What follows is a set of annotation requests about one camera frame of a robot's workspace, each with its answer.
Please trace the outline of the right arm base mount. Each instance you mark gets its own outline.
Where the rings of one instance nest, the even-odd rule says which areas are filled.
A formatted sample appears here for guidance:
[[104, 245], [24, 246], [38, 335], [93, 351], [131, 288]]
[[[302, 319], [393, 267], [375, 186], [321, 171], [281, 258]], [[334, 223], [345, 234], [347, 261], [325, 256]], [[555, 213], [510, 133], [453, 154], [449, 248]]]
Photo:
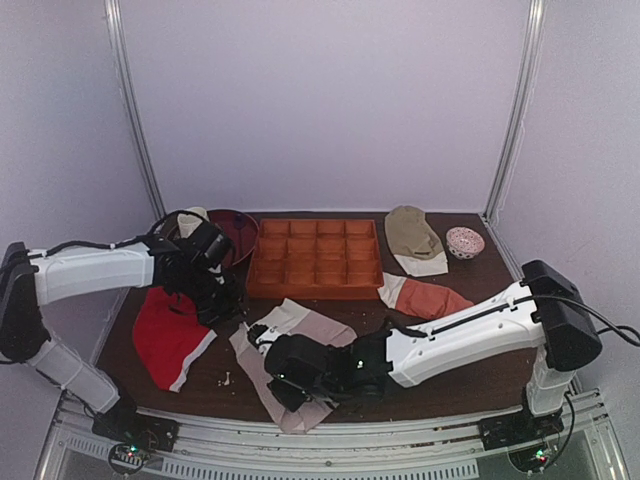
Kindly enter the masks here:
[[534, 417], [527, 409], [479, 421], [485, 451], [507, 448], [507, 458], [518, 472], [542, 474], [562, 456], [575, 429], [575, 412], [565, 427], [562, 411]]

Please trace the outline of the mauve underwear white waistband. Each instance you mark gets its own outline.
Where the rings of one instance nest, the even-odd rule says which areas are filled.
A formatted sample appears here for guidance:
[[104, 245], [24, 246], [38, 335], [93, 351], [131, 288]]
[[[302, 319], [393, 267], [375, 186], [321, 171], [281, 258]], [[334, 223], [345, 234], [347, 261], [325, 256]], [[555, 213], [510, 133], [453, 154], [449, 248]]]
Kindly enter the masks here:
[[[273, 335], [276, 333], [302, 334], [322, 345], [343, 347], [356, 339], [356, 332], [350, 326], [303, 307], [290, 299], [285, 299], [281, 305], [274, 307], [257, 323], [265, 325]], [[296, 412], [290, 412], [282, 406], [267, 386], [272, 377], [264, 368], [262, 352], [266, 348], [259, 350], [250, 343], [249, 329], [246, 323], [241, 323], [229, 338], [238, 364], [253, 383], [262, 405], [280, 430], [284, 434], [307, 433], [328, 417], [332, 409], [316, 400], [305, 403]]]

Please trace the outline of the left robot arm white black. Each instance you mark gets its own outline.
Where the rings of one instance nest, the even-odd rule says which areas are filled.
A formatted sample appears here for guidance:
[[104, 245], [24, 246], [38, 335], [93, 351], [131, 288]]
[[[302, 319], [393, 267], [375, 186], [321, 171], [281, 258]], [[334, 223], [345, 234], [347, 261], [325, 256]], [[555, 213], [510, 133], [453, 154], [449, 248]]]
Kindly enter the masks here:
[[243, 312], [243, 288], [223, 266], [232, 249], [232, 240], [207, 221], [175, 241], [152, 228], [112, 244], [73, 240], [29, 250], [13, 243], [1, 265], [1, 360], [30, 365], [96, 413], [119, 409], [123, 391], [46, 329], [42, 307], [95, 292], [161, 287], [189, 299], [198, 322], [212, 327]]

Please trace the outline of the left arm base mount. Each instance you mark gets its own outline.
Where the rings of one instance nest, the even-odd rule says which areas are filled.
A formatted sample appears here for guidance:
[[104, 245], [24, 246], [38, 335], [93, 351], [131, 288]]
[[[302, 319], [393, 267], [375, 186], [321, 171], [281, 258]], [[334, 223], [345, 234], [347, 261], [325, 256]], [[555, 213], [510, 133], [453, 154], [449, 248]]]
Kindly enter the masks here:
[[93, 434], [113, 440], [107, 453], [109, 467], [125, 478], [137, 474], [154, 460], [154, 455], [170, 453], [177, 440], [176, 421], [127, 412], [96, 413], [85, 408], [93, 420]]

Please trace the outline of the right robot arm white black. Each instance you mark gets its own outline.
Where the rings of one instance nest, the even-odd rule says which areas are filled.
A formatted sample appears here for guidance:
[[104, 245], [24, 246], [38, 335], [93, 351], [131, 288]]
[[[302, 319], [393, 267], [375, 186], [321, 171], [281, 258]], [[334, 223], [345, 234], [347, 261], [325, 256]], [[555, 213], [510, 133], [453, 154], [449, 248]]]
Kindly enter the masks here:
[[279, 327], [253, 326], [268, 385], [289, 411], [381, 399], [447, 371], [506, 352], [534, 348], [524, 404], [535, 417], [556, 413], [575, 372], [603, 346], [578, 288], [541, 260], [524, 265], [522, 280], [492, 298], [441, 319], [402, 326], [387, 317], [374, 333], [342, 347], [323, 345]]

